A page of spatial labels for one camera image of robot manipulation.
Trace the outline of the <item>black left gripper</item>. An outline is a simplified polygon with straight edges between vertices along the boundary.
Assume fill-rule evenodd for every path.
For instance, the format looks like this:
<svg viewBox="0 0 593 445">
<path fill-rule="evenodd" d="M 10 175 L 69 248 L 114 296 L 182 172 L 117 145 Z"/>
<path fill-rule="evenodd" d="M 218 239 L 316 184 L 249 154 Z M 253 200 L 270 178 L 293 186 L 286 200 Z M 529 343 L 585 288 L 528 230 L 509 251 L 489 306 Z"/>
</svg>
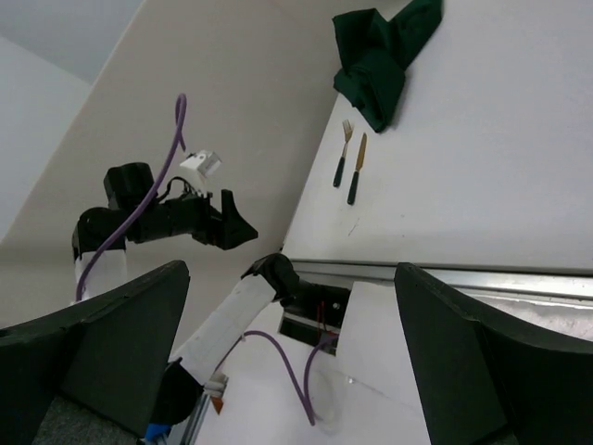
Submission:
<svg viewBox="0 0 593 445">
<path fill-rule="evenodd" d="M 221 212 L 210 205 L 211 198 L 211 193 L 201 196 L 187 180 L 173 177 L 126 230 L 126 239 L 141 244 L 190 235 L 204 245 L 233 249 L 258 238 L 240 215 L 231 190 L 221 190 Z"/>
</svg>

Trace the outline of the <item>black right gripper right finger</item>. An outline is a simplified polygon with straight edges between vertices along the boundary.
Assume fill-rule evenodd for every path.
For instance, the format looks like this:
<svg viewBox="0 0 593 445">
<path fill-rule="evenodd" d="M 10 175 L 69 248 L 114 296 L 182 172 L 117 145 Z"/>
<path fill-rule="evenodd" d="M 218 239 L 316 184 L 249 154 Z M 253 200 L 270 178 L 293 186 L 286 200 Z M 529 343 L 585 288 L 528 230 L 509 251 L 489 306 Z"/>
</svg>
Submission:
<svg viewBox="0 0 593 445">
<path fill-rule="evenodd" d="M 473 299 L 411 263 L 394 285 L 434 444 L 589 444 L 592 344 Z"/>
</svg>

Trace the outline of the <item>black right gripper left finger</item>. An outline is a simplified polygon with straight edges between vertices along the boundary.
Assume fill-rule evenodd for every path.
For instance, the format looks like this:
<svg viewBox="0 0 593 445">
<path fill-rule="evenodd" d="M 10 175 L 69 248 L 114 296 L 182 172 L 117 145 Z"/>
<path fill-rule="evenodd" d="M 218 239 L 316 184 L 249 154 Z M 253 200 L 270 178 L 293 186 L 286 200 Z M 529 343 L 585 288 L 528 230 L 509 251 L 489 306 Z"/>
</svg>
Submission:
<svg viewBox="0 0 593 445">
<path fill-rule="evenodd" d="M 103 295 L 2 329 L 2 443 L 33 443 L 57 398 L 141 438 L 189 283 L 185 262 L 171 261 Z"/>
</svg>

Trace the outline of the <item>gold knife green handle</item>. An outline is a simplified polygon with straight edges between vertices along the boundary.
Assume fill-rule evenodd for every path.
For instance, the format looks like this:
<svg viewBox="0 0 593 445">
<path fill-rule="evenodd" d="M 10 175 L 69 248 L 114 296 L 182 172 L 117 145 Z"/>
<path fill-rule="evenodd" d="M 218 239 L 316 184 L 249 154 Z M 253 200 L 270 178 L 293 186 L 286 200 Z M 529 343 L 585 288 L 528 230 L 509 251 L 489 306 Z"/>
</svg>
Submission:
<svg viewBox="0 0 593 445">
<path fill-rule="evenodd" d="M 351 183 L 348 189 L 347 194 L 347 204 L 349 206 L 353 206 L 356 201 L 356 195 L 358 190 L 359 178 L 360 178 L 360 171 L 362 170 L 362 166 L 364 163 L 365 152 L 368 142 L 368 135 L 364 133 L 360 139 L 360 147 L 356 159 L 355 169 L 353 171 Z"/>
</svg>

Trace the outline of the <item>dark green cloth placemat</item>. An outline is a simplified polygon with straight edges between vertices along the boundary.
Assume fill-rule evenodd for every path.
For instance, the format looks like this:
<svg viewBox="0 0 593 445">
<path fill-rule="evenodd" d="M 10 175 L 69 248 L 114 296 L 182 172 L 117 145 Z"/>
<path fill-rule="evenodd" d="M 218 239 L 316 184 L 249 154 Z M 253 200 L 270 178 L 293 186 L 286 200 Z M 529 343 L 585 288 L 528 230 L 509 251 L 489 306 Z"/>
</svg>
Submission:
<svg viewBox="0 0 593 445">
<path fill-rule="evenodd" d="M 394 119 L 406 70 L 431 39 L 443 18 L 441 1 L 409 2 L 392 19 L 375 9 L 333 17 L 341 68 L 334 89 L 376 132 Z"/>
</svg>

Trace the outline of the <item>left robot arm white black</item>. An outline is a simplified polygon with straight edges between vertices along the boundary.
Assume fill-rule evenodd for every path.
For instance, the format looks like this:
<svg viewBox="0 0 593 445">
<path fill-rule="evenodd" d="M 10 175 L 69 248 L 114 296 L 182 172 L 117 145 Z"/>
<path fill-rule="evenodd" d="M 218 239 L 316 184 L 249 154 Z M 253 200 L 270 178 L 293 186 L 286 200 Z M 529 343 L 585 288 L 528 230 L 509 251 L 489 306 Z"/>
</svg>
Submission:
<svg viewBox="0 0 593 445">
<path fill-rule="evenodd" d="M 130 244 L 188 235 L 202 245 L 228 251 L 258 237 L 239 214 L 232 191 L 222 190 L 219 209 L 211 205 L 204 165 L 200 156 L 182 163 L 177 179 L 183 191 L 177 197 L 159 191 L 162 184 L 171 183 L 166 173 L 154 175 L 143 162 L 108 169 L 107 205 L 85 211 L 72 236 L 76 300 L 98 296 L 139 276 L 145 260 L 127 253 Z M 298 288 L 298 275 L 286 256 L 274 253 L 255 261 L 174 354 L 176 368 L 198 390 L 211 389 L 214 375 L 235 346 L 253 336 L 248 327 L 255 318 L 269 305 L 292 299 Z"/>
</svg>

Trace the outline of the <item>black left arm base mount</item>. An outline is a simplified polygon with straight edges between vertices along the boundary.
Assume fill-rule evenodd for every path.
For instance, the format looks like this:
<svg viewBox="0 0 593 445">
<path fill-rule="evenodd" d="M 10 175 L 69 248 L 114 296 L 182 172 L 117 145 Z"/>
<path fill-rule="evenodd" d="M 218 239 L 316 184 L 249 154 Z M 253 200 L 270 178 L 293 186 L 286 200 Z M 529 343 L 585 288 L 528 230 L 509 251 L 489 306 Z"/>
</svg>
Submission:
<svg viewBox="0 0 593 445">
<path fill-rule="evenodd" d="M 302 282 L 296 295 L 281 303 L 284 312 L 278 332 L 312 347 L 331 337 L 322 350 L 335 355 L 350 292 L 344 287 Z"/>
</svg>

